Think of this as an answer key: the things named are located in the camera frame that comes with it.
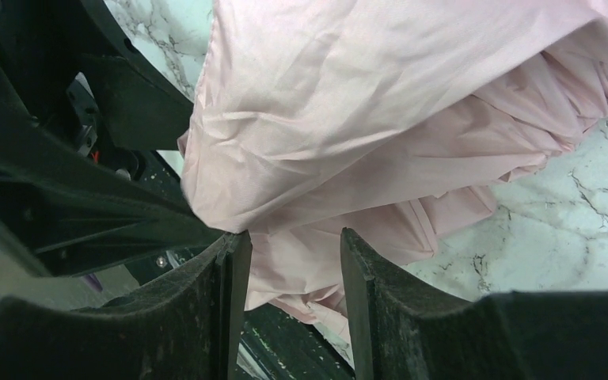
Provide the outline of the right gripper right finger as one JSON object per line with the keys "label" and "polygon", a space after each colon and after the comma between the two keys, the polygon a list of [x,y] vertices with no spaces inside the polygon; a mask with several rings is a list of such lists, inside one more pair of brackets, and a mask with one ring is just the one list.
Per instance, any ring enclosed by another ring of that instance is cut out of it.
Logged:
{"label": "right gripper right finger", "polygon": [[608,291],[468,302],[340,237],[358,379],[608,379]]}

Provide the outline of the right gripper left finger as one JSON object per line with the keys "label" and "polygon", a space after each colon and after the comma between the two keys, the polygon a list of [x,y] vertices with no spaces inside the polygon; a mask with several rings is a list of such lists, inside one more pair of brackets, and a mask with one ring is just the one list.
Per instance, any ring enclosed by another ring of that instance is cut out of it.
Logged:
{"label": "right gripper left finger", "polygon": [[0,295],[0,379],[232,379],[251,254],[225,234],[99,308]]}

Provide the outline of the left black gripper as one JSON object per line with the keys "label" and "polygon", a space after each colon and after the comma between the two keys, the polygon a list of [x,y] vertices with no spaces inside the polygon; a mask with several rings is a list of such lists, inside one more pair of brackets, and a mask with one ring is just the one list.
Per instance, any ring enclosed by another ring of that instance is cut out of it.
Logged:
{"label": "left black gripper", "polygon": [[35,276],[82,276],[220,232],[159,151],[192,103],[103,1],[0,1],[0,246]]}

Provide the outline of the pink folding umbrella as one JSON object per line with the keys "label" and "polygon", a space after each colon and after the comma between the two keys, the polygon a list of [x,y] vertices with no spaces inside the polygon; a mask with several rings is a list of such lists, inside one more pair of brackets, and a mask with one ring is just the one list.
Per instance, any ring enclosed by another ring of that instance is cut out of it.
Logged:
{"label": "pink folding umbrella", "polygon": [[348,338],[340,234],[399,265],[608,116],[608,1],[216,1],[181,185],[245,308]]}

